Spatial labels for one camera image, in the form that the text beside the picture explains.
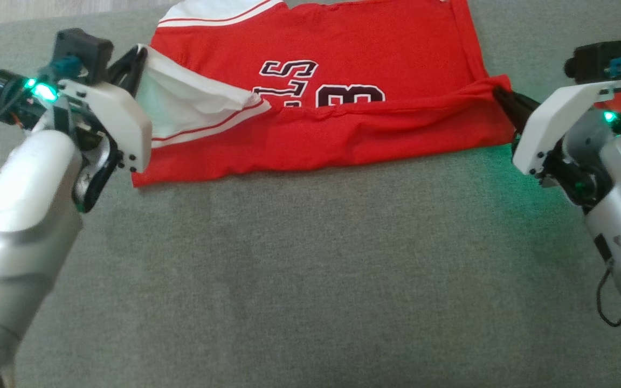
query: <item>white trim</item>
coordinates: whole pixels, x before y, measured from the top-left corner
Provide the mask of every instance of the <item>white trim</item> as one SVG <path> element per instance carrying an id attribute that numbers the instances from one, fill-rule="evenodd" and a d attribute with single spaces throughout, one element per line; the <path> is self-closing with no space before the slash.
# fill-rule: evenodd
<path id="1" fill-rule="evenodd" d="M 183 135 L 176 135 L 175 137 L 171 137 L 168 140 L 153 140 L 153 148 L 165 147 L 172 144 L 185 143 L 190 142 L 191 140 L 202 139 L 203 137 L 217 135 L 218 133 L 222 133 L 225 130 L 229 130 L 236 125 L 252 118 L 254 116 L 260 115 L 261 113 L 267 112 L 272 106 L 268 101 L 263 101 L 260 106 L 256 108 L 242 110 L 237 115 L 227 120 L 220 126 L 216 126 L 210 129 L 198 130 L 190 133 L 183 133 Z"/>
<path id="2" fill-rule="evenodd" d="M 271 109 L 251 91 L 184 68 L 152 47 L 135 100 L 153 123 L 153 148 L 222 133 Z"/>
<path id="3" fill-rule="evenodd" d="M 172 7 L 161 27 L 216 27 L 251 19 L 284 0 L 184 0 Z"/>

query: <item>wooden floor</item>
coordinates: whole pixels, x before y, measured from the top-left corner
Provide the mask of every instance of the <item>wooden floor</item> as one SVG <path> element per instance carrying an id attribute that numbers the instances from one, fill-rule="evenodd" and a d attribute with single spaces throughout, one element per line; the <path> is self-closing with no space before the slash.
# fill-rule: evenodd
<path id="1" fill-rule="evenodd" d="M 0 23 L 136 10 L 177 2 L 179 0 L 0 0 Z"/>

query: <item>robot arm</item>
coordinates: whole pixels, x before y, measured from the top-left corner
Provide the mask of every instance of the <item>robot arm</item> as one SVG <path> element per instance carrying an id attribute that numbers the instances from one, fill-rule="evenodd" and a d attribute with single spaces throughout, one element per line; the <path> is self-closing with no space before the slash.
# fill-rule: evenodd
<path id="1" fill-rule="evenodd" d="M 136 47 L 107 69 L 111 49 L 65 30 L 36 79 L 0 71 L 0 121 L 29 133 L 0 169 L 0 387 L 14 386 L 17 347 L 82 228 L 80 213 L 116 167 L 143 171 L 150 160 L 152 124 L 133 99 L 146 52 Z"/>
<path id="2" fill-rule="evenodd" d="M 621 92 L 621 42 L 579 47 L 567 62 L 579 85 L 560 88 L 544 103 L 529 106 L 519 95 L 496 91 L 517 128 L 513 164 L 543 186 L 557 184 L 582 207 L 586 226 L 606 264 L 597 292 L 612 275 L 621 293 L 621 113 L 594 108 Z"/>

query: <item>jersey armhole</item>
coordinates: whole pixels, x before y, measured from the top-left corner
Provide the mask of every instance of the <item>jersey armhole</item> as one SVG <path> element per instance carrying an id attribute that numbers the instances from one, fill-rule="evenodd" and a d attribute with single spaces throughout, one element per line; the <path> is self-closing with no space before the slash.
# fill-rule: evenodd
<path id="1" fill-rule="evenodd" d="M 466 53 L 468 68 L 476 81 L 490 77 L 485 69 L 483 62 L 483 53 L 481 52 L 478 35 L 476 34 L 475 25 L 471 18 L 471 11 L 468 8 L 466 0 L 450 0 L 452 3 L 452 11 L 457 24 L 457 29 L 461 36 L 461 46 Z"/>

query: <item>green led light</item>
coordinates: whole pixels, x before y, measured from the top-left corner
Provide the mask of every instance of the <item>green led light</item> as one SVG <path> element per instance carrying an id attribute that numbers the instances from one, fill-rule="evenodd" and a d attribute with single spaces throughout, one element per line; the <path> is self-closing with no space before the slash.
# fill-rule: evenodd
<path id="1" fill-rule="evenodd" d="M 39 98 L 45 99 L 49 102 L 54 102 L 57 100 L 57 91 L 52 89 L 49 85 L 45 84 L 37 84 L 32 89 L 32 94 L 38 96 Z"/>
<path id="2" fill-rule="evenodd" d="M 608 123 L 611 123 L 611 122 L 613 122 L 614 120 L 617 119 L 617 115 L 615 113 L 612 113 L 612 112 L 603 113 L 603 117 L 605 117 L 605 120 Z"/>

